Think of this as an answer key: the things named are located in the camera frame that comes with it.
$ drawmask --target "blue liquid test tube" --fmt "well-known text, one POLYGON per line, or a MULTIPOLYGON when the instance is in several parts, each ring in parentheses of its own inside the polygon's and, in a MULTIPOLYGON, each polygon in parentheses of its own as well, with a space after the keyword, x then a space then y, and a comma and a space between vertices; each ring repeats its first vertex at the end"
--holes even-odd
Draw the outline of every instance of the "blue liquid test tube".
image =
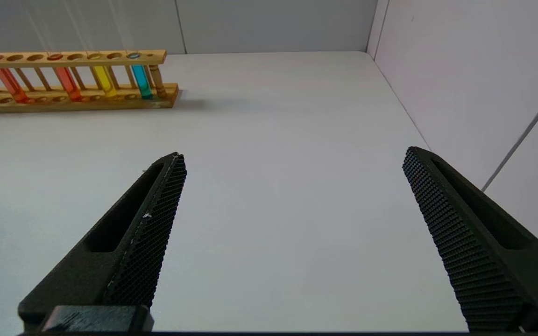
POLYGON ((141 90, 142 98, 153 99, 145 68, 141 65, 133 65, 132 72, 134 72, 134 77, 136 78, 136 85, 138 85, 138 89, 141 90))

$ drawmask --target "orange liquid test tube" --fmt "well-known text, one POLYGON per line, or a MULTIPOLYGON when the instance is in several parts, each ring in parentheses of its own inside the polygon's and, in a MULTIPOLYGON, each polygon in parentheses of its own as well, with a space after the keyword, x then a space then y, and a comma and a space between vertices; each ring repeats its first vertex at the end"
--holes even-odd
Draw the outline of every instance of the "orange liquid test tube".
POLYGON ((80 102, 82 101, 82 95, 80 94, 80 90, 76 86, 76 83, 74 82, 74 78, 72 77, 72 74, 70 74, 70 70, 68 68, 54 68, 55 73, 57 74, 57 77, 59 78, 60 83, 62 83, 62 87, 64 87, 64 90, 68 93, 68 96, 70 97, 70 100, 72 102, 80 102))
POLYGON ((26 104, 28 102, 28 96, 26 96, 26 93, 24 93, 24 90, 22 90, 22 87, 18 84, 18 81, 15 80, 14 75, 9 69, 0 69, 0 79, 9 91, 9 94, 14 98, 15 102, 21 104, 26 104))

